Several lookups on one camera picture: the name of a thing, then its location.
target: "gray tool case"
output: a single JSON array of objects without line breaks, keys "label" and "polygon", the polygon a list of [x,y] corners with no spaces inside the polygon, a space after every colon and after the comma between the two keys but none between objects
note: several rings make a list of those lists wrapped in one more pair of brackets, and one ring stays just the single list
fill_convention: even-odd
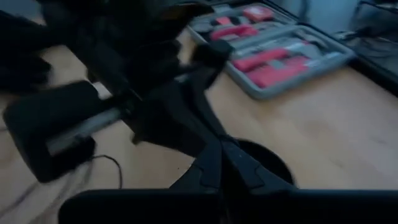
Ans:
[{"label": "gray tool case", "polygon": [[[274,14],[272,21],[255,23],[252,20],[245,20],[242,18],[243,11],[249,7],[270,9]],[[239,18],[238,22],[250,22],[249,25],[258,30],[258,33],[252,36],[227,35],[225,39],[235,48],[226,71],[249,96],[255,99],[262,100],[276,96],[308,79],[340,68],[355,57],[355,53],[345,45],[311,27],[297,25],[296,20],[263,3],[236,8],[222,4],[214,6],[214,9],[213,14],[195,18],[190,23],[188,31],[196,43],[209,42],[212,32],[229,27],[217,24],[209,27],[221,17]],[[250,72],[243,72],[235,66],[236,60],[247,59],[275,49],[289,49],[289,54],[284,57],[286,60],[282,58],[281,60],[266,60]],[[303,63],[296,66],[298,58]]]}]

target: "tool kit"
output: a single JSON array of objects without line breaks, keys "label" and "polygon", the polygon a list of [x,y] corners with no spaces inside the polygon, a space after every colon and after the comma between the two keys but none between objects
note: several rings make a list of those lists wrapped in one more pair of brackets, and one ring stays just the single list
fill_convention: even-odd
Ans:
[{"label": "tool kit", "polygon": [[199,44],[225,40],[234,47],[226,71],[255,99],[276,96],[355,57],[349,47],[267,4],[213,9],[188,30]]}]

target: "desk surface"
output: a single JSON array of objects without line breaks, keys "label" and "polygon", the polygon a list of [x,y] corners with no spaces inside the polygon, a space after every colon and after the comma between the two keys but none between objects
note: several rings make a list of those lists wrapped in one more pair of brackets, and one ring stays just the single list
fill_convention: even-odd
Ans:
[{"label": "desk surface", "polygon": [[[188,58],[194,44],[186,34],[181,40],[186,46],[181,56]],[[65,47],[51,49],[44,57],[55,68],[53,85],[85,77],[84,65]],[[302,188],[398,189],[398,100],[351,68],[267,101],[250,99],[222,74],[207,95],[232,136],[256,141],[276,152]],[[0,108],[8,100],[0,98]],[[108,154],[121,163],[125,188],[168,187],[193,161],[148,143],[134,146],[131,134],[125,124],[118,123],[95,135],[98,154]],[[0,145],[1,210],[35,179],[8,133],[0,134]],[[87,166],[79,168],[69,193],[62,198],[73,195],[86,170]],[[40,186],[0,222],[27,223],[50,205],[68,179]],[[117,184],[114,164],[97,160],[84,189],[112,189]]]}]

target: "red tool handle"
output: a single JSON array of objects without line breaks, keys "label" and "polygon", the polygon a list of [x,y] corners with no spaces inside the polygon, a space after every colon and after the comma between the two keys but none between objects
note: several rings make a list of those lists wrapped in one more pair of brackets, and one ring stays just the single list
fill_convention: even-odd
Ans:
[{"label": "red tool handle", "polygon": [[235,34],[240,37],[244,37],[244,36],[257,35],[258,32],[259,31],[256,30],[255,28],[253,28],[253,26],[251,26],[249,24],[243,24],[243,25],[239,25],[239,26],[216,30],[211,33],[210,38],[212,40],[218,40],[218,39],[220,39],[226,35],[230,35],[230,34]]},{"label": "red tool handle", "polygon": [[285,68],[276,69],[272,66],[265,66],[246,75],[249,79],[260,88],[266,88],[277,83],[284,82],[294,76],[306,71],[308,67],[305,63],[308,61],[306,57],[295,57],[285,62]]},{"label": "red tool handle", "polygon": [[274,49],[259,53],[255,56],[233,60],[232,64],[242,72],[248,72],[257,66],[262,65],[264,62],[276,60],[278,58],[288,56],[289,51],[286,49]]}]

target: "wooden desk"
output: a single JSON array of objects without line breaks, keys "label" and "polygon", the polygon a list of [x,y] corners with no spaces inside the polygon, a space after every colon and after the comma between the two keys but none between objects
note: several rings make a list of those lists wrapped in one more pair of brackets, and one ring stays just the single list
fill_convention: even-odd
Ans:
[{"label": "wooden desk", "polygon": [[[181,40],[186,46],[181,56],[188,58],[194,44],[187,34]],[[44,57],[55,68],[54,85],[84,78],[84,65],[65,47],[51,49]],[[232,136],[272,149],[290,167],[300,187],[398,189],[398,100],[351,68],[342,68],[268,101],[250,99],[222,74],[207,95]],[[0,101],[0,108],[5,102]],[[134,146],[131,131],[123,123],[101,131],[95,138],[98,154],[108,154],[121,163],[125,188],[168,187],[193,161],[148,143]],[[35,179],[8,133],[0,134],[0,144],[2,209]],[[79,169],[74,186],[86,169]],[[0,223],[27,223],[54,200],[67,180],[64,177],[40,186]],[[97,160],[85,189],[110,189],[117,184],[114,164]]]}]

